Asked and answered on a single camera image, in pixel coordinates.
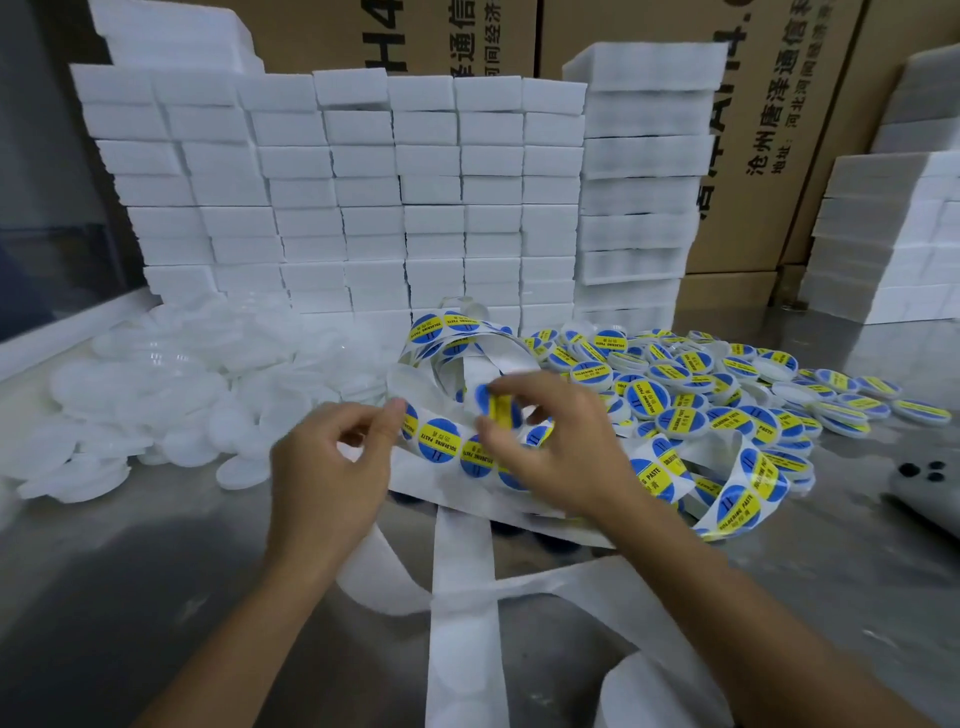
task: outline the forearm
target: forearm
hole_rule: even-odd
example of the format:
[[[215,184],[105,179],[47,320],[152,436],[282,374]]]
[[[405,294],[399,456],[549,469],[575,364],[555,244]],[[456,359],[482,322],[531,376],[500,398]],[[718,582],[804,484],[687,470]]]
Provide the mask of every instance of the forearm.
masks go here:
[[[932,725],[730,567],[665,503],[631,494],[598,521],[748,728]]]

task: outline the right hand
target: right hand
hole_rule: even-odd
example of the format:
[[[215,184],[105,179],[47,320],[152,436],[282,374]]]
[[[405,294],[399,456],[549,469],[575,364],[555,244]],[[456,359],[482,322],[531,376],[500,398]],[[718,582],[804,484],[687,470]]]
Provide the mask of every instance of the right hand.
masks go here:
[[[486,417],[477,419],[484,448],[534,494],[567,513],[597,521],[624,497],[644,492],[617,443],[603,401],[587,387],[549,372],[502,376],[489,387],[523,406],[535,405],[530,424],[553,418],[553,432],[538,449],[524,447],[513,432]]]

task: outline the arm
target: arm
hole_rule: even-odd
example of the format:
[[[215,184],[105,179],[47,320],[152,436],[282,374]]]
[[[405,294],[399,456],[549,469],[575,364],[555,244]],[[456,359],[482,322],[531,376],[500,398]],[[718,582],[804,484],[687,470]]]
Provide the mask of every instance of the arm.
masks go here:
[[[636,483],[596,395],[556,375],[491,385],[552,417],[541,449],[490,420],[480,440],[531,491],[595,522],[647,582],[748,728],[928,728],[929,720],[794,618]],[[595,464],[603,462],[601,480]]]
[[[373,526],[405,406],[325,404],[274,446],[259,582],[134,728],[253,725],[300,629]],[[365,445],[356,463],[340,454],[338,441]]]

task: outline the stack of white foam blocks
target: stack of white foam blocks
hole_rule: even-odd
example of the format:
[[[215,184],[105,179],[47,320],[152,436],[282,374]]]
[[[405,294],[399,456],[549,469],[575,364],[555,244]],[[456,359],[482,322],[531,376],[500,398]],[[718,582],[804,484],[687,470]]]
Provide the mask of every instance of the stack of white foam blocks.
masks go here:
[[[578,319],[671,326],[726,62],[725,43],[595,43],[564,66],[588,84]]]
[[[865,324],[960,316],[958,78],[960,45],[912,57],[873,151],[836,160],[801,289],[810,308]]]

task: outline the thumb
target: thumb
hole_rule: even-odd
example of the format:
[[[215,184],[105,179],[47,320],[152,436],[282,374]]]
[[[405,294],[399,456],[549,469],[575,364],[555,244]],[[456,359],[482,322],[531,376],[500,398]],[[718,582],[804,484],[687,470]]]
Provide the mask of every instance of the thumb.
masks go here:
[[[387,402],[371,420],[367,436],[363,441],[363,452],[357,463],[363,466],[390,462],[390,451],[396,442],[396,436],[403,425],[407,403],[401,399]]]
[[[516,475],[524,485],[534,481],[537,474],[542,472],[543,453],[525,448],[516,441],[513,432],[497,425],[488,417],[478,417],[476,428],[480,444],[496,462]]]

